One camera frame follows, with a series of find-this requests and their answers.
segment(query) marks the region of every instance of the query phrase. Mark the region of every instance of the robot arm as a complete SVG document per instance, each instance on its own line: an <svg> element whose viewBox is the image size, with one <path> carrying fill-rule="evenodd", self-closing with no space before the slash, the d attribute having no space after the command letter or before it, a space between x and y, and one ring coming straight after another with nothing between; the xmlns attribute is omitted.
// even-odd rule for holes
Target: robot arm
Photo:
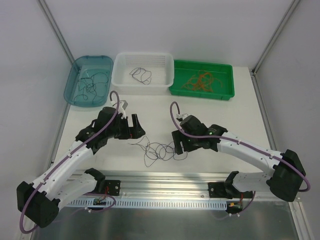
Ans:
<svg viewBox="0 0 320 240"><path fill-rule="evenodd" d="M104 107L97 119L79 132L64 156L55 161L31 184L23 181L17 187L19 211L23 212L27 200L38 188L27 204L25 215L39 227L44 228L56 218L63 207L81 195L89 192L104 194L105 176L94 168L86 170L80 178L71 183L66 184L66 182L82 162L92 158L107 144L108 139L138 139L146 134L136 114L132 114L133 126L129 126L125 113L127 105L126 101L120 101L117 113L113 107ZM107 123L109 123L108 127L96 135Z"/></svg>
<svg viewBox="0 0 320 240"><path fill-rule="evenodd" d="M257 146L245 141L219 125L206 127L195 116L177 114L182 130L172 132L174 150L177 154L191 152L199 148L230 154L257 168L262 172L230 173L223 189L214 189L223 198L233 198L239 192L271 191L278 198L287 202L294 201L306 172L298 155L291 150L285 153Z"/></svg>

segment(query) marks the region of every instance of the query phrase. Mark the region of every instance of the metal floor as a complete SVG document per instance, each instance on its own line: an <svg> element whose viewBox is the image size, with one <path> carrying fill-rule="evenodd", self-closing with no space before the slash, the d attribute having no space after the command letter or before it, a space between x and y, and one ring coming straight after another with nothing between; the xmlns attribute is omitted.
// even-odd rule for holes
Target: metal floor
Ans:
<svg viewBox="0 0 320 240"><path fill-rule="evenodd" d="M32 240L298 240L289 204L256 201L224 220L224 211L112 208L103 213L65 207L63 219L39 228Z"/></svg>

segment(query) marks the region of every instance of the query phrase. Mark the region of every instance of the blue tray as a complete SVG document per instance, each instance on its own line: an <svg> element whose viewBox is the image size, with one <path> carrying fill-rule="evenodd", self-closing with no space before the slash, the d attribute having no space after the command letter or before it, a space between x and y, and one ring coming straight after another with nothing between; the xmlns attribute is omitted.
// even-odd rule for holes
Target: blue tray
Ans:
<svg viewBox="0 0 320 240"><path fill-rule="evenodd" d="M113 61L108 56L82 56L72 64L64 99L78 107L99 107L106 103Z"/></svg>

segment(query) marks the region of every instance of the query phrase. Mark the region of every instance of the green tray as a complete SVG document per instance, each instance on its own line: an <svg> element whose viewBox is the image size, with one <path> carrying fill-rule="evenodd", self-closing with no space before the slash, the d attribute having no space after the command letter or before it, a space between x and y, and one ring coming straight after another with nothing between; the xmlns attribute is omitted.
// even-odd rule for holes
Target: green tray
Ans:
<svg viewBox="0 0 320 240"><path fill-rule="evenodd" d="M215 79L210 85L213 92L191 90L183 87L190 78L198 76L199 73L203 72L211 73ZM229 100L235 96L232 66L207 62L174 60L174 81L169 89L172 95Z"/></svg>

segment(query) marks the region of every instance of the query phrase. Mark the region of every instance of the white basket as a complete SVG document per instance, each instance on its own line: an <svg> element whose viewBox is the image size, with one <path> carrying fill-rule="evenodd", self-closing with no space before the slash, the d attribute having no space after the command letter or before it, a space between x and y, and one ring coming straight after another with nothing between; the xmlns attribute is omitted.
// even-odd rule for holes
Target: white basket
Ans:
<svg viewBox="0 0 320 240"><path fill-rule="evenodd" d="M140 82L148 78L148 72L143 76L136 75L139 81L130 75L136 68L151 72L149 84ZM174 83L174 76L174 59L169 53L123 52L115 58L111 83L119 94L162 95Z"/></svg>

